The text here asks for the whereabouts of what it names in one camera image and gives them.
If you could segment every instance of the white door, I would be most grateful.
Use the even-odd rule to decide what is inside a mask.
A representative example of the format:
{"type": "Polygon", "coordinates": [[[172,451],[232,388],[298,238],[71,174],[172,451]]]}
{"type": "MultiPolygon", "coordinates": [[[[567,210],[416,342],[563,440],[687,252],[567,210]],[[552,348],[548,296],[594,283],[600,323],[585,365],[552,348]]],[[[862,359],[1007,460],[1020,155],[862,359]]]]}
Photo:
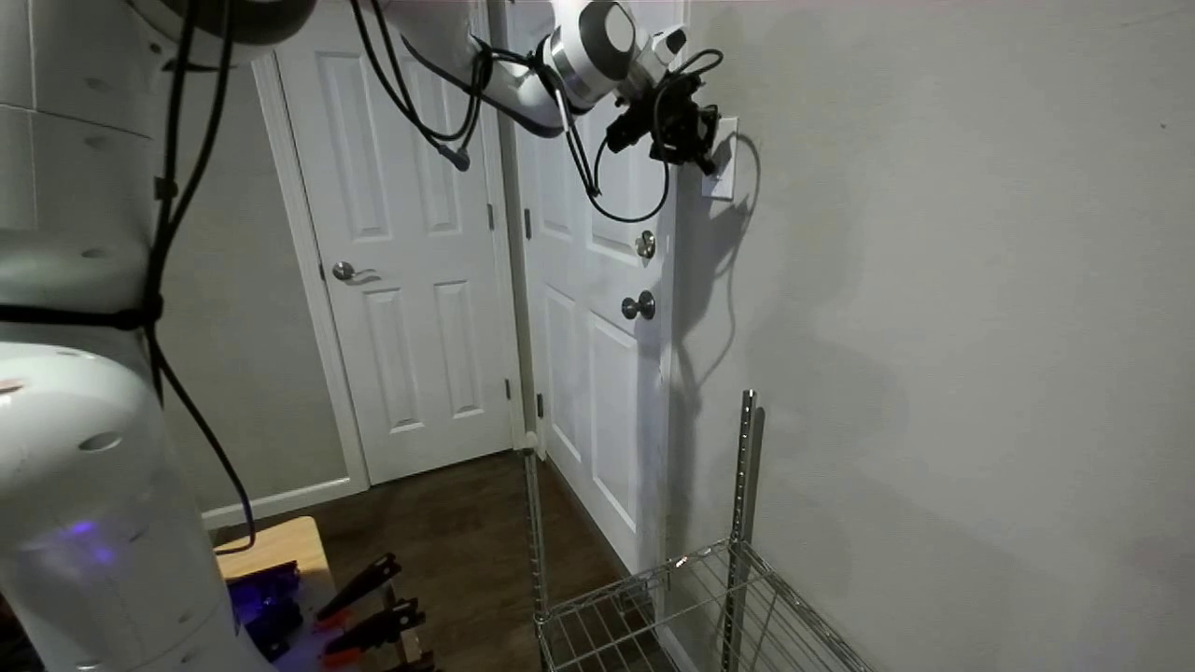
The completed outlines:
{"type": "MultiPolygon", "coordinates": [[[[516,444],[519,400],[496,131],[455,172],[376,87],[349,0],[277,47],[370,481],[516,444]]],[[[466,98],[412,62],[430,126],[466,98]]]]}
{"type": "MultiPolygon", "coordinates": [[[[633,2],[644,29],[675,24],[685,0],[633,2]]],[[[582,120],[594,155],[611,99],[582,120]]],[[[672,205],[645,225],[618,225],[590,210],[563,143],[519,139],[519,174],[530,231],[530,322],[533,378],[542,404],[542,440],[567,485],[585,505],[620,561],[639,571],[649,553],[644,528],[659,491],[645,491],[655,464],[667,455],[667,396],[662,384],[662,352],[672,332],[667,238],[672,205]],[[655,296],[655,317],[624,313],[624,302],[655,296]]],[[[645,211],[659,205],[665,172],[645,155],[645,143],[606,155],[600,205],[611,211],[645,211]]]]}

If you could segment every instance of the wire rack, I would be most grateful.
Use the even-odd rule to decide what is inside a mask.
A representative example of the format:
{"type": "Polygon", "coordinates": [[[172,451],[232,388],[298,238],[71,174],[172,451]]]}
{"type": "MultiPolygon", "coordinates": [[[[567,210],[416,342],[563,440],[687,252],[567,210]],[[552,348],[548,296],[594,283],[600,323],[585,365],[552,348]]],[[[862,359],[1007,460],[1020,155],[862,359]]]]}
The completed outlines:
{"type": "Polygon", "coordinates": [[[751,548],[767,409],[743,390],[732,540],[548,604],[547,672],[865,672],[862,655],[751,548]]]}

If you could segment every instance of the door knob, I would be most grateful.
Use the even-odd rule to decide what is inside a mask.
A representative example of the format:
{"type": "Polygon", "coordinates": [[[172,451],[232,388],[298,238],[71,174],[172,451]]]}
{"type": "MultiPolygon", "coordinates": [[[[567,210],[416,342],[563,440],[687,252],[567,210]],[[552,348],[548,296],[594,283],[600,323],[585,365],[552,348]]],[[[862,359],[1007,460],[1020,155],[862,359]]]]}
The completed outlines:
{"type": "Polygon", "coordinates": [[[352,288],[382,278],[376,268],[354,268],[352,261],[333,263],[333,274],[352,288]]]}
{"type": "Polygon", "coordinates": [[[634,317],[644,317],[644,322],[659,317],[659,296],[639,291],[639,299],[624,299],[624,317],[628,317],[628,322],[634,322],[634,317]]]}

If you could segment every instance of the white robot body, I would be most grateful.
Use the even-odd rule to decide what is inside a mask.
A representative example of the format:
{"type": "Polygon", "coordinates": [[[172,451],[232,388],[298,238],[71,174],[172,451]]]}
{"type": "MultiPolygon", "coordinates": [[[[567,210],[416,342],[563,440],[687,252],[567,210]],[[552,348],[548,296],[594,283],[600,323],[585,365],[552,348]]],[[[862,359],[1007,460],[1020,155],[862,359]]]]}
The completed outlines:
{"type": "Polygon", "coordinates": [[[573,109],[590,113],[609,89],[628,79],[633,59],[634,17],[624,2],[555,2],[555,29],[547,39],[547,62],[555,72],[573,109]]]}
{"type": "Polygon", "coordinates": [[[0,592],[49,669],[253,672],[150,388],[0,342],[0,592]]]}
{"type": "MultiPolygon", "coordinates": [[[[473,87],[473,23],[472,2],[443,0],[385,0],[385,17],[405,24],[406,47],[432,65],[440,79],[455,87],[473,87]]],[[[483,89],[489,104],[516,114],[522,126],[539,135],[560,135],[555,99],[547,80],[522,62],[496,62],[483,89]]]]}
{"type": "Polygon", "coordinates": [[[0,306],[141,299],[155,52],[115,0],[0,2],[0,306]]]}

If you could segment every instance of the baseboard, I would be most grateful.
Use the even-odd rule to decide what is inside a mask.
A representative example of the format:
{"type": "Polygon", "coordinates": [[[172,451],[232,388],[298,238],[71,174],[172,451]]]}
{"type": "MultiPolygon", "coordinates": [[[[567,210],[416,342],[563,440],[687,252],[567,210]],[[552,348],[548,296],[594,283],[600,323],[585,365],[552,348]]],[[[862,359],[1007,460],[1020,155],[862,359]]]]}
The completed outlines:
{"type": "MultiPolygon", "coordinates": [[[[319,505],[330,505],[330,501],[343,501],[343,497],[354,497],[354,491],[365,491],[365,485],[354,481],[354,479],[319,481],[319,485],[308,485],[308,489],[258,497],[253,501],[253,515],[258,517],[277,517],[277,515],[290,515],[290,510],[319,506],[319,505]]],[[[248,522],[238,505],[201,510],[201,526],[206,528],[238,526],[238,522],[248,522]]]]}

